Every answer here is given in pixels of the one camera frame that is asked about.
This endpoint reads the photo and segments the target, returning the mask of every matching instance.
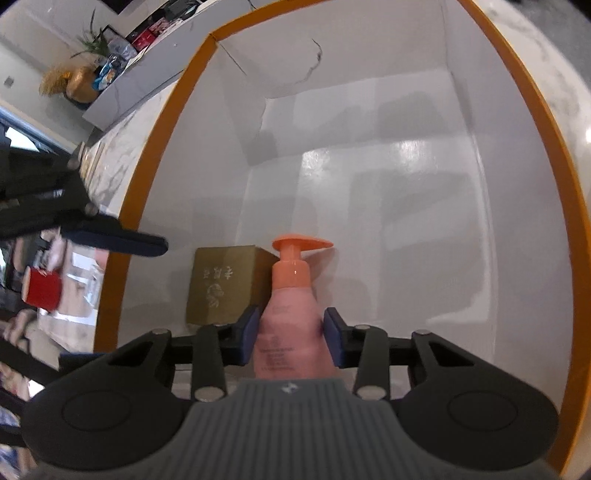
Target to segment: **red cup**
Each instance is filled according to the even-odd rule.
[[[22,278],[25,303],[52,312],[60,304],[61,277],[58,272],[27,267]]]

